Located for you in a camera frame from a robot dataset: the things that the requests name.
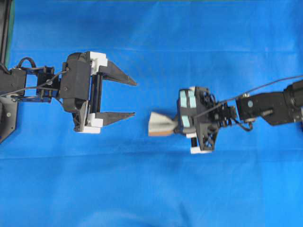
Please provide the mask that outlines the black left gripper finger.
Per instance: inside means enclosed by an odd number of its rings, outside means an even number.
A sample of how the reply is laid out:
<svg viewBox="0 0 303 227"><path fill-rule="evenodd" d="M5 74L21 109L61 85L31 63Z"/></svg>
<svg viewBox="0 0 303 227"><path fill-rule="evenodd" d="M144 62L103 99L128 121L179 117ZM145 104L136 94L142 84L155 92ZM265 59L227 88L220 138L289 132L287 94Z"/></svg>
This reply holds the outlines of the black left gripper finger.
<svg viewBox="0 0 303 227"><path fill-rule="evenodd" d="M125 74L112 61L107 61L107 66L99 66L98 72L103 75L104 80L110 80L130 86L137 85L137 83L130 76Z"/></svg>
<svg viewBox="0 0 303 227"><path fill-rule="evenodd" d="M124 120L132 116L135 116L135 112L133 113L104 112L104 113L95 114L95 117L97 119L103 120L103 126L113 124L117 121Z"/></svg>

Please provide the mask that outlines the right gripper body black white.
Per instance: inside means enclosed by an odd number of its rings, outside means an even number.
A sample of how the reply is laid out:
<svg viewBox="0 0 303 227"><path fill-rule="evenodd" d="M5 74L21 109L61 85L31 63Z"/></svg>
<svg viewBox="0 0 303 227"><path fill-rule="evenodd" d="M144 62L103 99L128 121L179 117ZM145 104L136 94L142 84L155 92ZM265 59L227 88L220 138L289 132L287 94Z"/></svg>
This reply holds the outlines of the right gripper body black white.
<svg viewBox="0 0 303 227"><path fill-rule="evenodd" d="M178 92L177 126L174 133L191 139L191 154L205 154L214 151L217 123L209 116L209 109L215 106L215 98L205 87L191 87Z"/></svg>

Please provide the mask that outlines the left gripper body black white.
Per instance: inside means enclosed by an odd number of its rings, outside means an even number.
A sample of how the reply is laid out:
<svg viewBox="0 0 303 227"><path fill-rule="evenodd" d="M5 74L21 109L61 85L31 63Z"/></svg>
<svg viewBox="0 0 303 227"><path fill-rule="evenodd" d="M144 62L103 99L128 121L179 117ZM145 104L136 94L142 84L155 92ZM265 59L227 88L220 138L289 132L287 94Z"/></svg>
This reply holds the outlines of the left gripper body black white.
<svg viewBox="0 0 303 227"><path fill-rule="evenodd" d="M99 52L76 52L63 64L66 70L60 82L60 98L64 111L71 113L74 131L99 134L103 124L94 113L89 113L90 78L96 75L99 66L107 66L107 57Z"/></svg>

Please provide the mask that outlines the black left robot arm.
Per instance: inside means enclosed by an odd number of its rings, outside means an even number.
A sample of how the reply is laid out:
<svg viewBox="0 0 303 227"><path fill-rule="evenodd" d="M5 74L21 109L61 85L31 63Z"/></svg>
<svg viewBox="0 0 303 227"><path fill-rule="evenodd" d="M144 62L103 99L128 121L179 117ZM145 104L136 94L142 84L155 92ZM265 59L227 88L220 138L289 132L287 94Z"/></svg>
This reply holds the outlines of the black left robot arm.
<svg viewBox="0 0 303 227"><path fill-rule="evenodd" d="M97 134L104 126L134 116L134 113L101 112L104 80L137 85L100 52L72 53L59 72L53 67L37 67L29 57L10 70L1 65L1 126L15 114L19 102L50 103L52 99L72 114L74 130L79 133Z"/></svg>

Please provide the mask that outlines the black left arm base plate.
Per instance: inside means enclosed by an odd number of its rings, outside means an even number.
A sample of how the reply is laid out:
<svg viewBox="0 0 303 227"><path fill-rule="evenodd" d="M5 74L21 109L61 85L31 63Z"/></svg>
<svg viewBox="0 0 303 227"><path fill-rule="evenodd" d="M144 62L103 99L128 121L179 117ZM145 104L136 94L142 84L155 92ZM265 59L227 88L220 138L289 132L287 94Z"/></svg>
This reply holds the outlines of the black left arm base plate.
<svg viewBox="0 0 303 227"><path fill-rule="evenodd" d="M2 143L16 129L18 102L11 96L0 98L0 142Z"/></svg>

